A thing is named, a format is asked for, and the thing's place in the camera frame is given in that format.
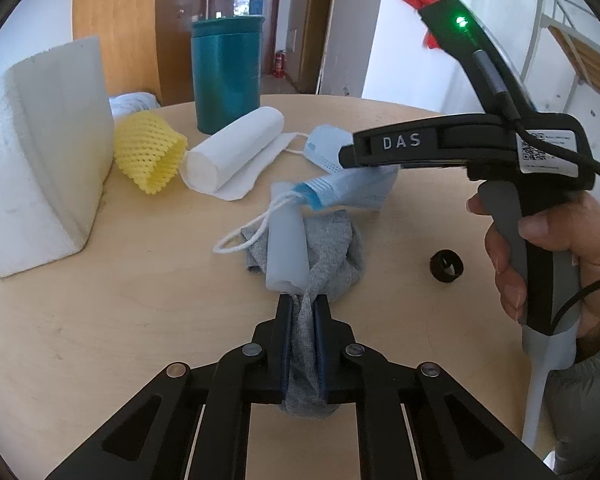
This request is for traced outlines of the person's right hand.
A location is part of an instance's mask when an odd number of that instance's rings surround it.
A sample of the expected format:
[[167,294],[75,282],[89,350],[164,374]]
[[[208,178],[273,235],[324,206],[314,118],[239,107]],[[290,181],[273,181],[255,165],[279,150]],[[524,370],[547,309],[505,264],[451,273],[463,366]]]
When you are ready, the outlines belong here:
[[[551,252],[572,252],[580,264],[583,287],[600,280],[600,204],[590,194],[521,219],[518,232],[524,240]],[[484,247],[494,266],[501,305],[517,321],[527,296],[526,283],[510,265],[508,243],[496,226],[486,231]],[[578,347],[580,360],[600,351],[600,290],[584,298]]]

